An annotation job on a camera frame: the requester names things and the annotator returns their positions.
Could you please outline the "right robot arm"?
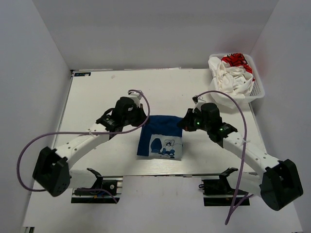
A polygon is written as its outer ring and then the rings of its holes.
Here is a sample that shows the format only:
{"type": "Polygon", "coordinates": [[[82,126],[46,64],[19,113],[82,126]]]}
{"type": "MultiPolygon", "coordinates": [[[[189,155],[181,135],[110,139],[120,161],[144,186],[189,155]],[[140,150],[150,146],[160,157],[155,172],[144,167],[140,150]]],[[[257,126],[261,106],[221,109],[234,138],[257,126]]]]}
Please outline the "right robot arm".
{"type": "Polygon", "coordinates": [[[240,181],[237,168],[228,168],[219,174],[217,180],[204,180],[200,187],[206,195],[231,194],[239,183],[240,191],[261,197],[275,211],[303,195],[295,163],[289,159],[279,160],[245,142],[235,127],[222,121],[216,104],[204,103],[200,107],[189,108],[177,125],[187,132],[207,132],[211,141],[253,169],[253,172],[244,172],[240,181]]]}

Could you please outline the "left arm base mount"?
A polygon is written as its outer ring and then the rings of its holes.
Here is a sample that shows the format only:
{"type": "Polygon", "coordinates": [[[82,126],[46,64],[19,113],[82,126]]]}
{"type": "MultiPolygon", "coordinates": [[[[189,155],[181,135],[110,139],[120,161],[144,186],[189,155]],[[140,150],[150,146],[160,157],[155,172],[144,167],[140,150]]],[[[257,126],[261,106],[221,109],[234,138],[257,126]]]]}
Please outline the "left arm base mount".
{"type": "Polygon", "coordinates": [[[122,177],[104,177],[91,188],[74,189],[72,204],[117,204],[121,198],[122,177]]]}

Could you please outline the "blue t shirt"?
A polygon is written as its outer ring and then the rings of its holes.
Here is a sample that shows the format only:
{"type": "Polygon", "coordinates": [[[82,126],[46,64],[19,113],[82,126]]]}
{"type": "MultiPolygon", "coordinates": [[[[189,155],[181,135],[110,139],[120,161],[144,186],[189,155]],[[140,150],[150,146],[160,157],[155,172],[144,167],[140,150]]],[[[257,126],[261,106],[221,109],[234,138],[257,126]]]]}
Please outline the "blue t shirt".
{"type": "Polygon", "coordinates": [[[153,115],[141,129],[137,155],[154,159],[181,160],[183,130],[177,126],[177,116],[153,115]]]}

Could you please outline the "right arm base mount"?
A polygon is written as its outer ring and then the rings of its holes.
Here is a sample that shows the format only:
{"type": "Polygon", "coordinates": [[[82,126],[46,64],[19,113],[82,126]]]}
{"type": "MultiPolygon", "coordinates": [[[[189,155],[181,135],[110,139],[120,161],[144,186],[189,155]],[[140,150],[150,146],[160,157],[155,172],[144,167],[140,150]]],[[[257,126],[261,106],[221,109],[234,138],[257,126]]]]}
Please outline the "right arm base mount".
{"type": "Polygon", "coordinates": [[[205,179],[199,184],[203,192],[205,207],[230,206],[233,200],[234,189],[225,187],[220,179],[205,179]]]}

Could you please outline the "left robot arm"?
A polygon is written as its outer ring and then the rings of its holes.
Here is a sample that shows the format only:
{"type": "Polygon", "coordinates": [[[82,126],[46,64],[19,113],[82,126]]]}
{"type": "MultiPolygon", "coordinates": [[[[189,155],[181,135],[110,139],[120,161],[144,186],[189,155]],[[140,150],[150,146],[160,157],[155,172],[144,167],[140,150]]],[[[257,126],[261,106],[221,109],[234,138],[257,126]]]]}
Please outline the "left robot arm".
{"type": "Polygon", "coordinates": [[[68,188],[93,194],[102,192],[103,177],[99,172],[91,168],[73,170],[72,167],[100,144],[123,134],[124,127],[139,128],[147,123],[148,115],[143,110],[141,98],[139,93],[130,92],[127,97],[121,97],[115,107],[105,111],[87,131],[54,149],[43,148],[33,171],[34,180],[53,197],[68,188]]]}

